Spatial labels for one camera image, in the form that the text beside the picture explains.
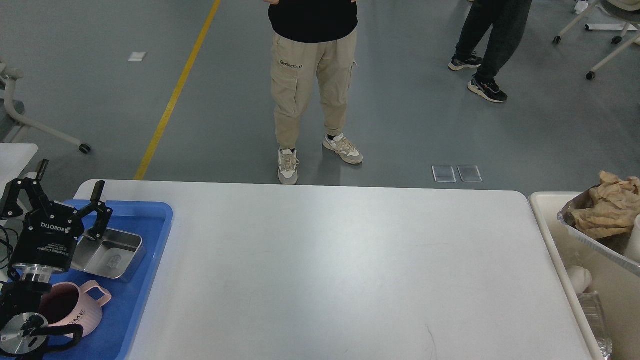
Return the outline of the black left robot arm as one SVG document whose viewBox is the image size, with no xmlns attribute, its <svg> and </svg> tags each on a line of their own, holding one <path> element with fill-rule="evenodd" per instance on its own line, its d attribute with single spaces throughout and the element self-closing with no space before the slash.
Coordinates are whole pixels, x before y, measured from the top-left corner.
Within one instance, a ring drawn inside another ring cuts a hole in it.
<svg viewBox="0 0 640 360">
<path fill-rule="evenodd" d="M 101 200 L 103 180 L 83 208 L 50 200 L 41 186 L 48 164 L 41 160 L 35 178 L 7 183 L 1 199 L 3 219 L 23 217 L 1 289 L 1 355 L 18 360 L 41 360 L 81 341 L 81 325 L 50 325 L 39 307 L 52 290 L 51 276 L 71 268 L 80 237 L 102 239 L 113 213 Z"/>
</svg>

